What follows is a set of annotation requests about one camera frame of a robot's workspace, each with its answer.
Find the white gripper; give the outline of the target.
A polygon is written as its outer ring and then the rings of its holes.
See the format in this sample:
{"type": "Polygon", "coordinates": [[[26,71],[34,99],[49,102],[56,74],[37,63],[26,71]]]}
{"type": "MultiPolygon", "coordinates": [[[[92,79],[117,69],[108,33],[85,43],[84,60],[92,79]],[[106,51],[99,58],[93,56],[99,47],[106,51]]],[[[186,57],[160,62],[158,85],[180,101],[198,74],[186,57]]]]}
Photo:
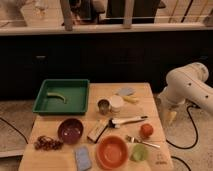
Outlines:
{"type": "MultiPolygon", "coordinates": [[[[176,92],[171,87],[165,87],[163,91],[158,95],[161,104],[165,108],[175,108],[185,103],[185,98],[176,92]]],[[[177,112],[174,110],[169,110],[167,113],[167,122],[169,125],[172,124],[176,118],[177,112]]]]}

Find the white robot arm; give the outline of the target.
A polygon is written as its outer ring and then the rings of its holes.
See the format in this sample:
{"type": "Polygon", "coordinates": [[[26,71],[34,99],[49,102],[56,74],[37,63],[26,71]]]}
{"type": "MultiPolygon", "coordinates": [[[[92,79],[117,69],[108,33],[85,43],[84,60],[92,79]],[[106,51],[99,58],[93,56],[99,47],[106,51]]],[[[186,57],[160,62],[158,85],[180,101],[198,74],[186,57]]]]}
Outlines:
{"type": "Polygon", "coordinates": [[[174,108],[189,100],[207,113],[213,114],[213,88],[205,81],[209,77],[208,68],[199,62],[169,71],[166,75],[167,86],[158,95],[161,101],[161,123],[169,125],[176,114],[174,108]]]}

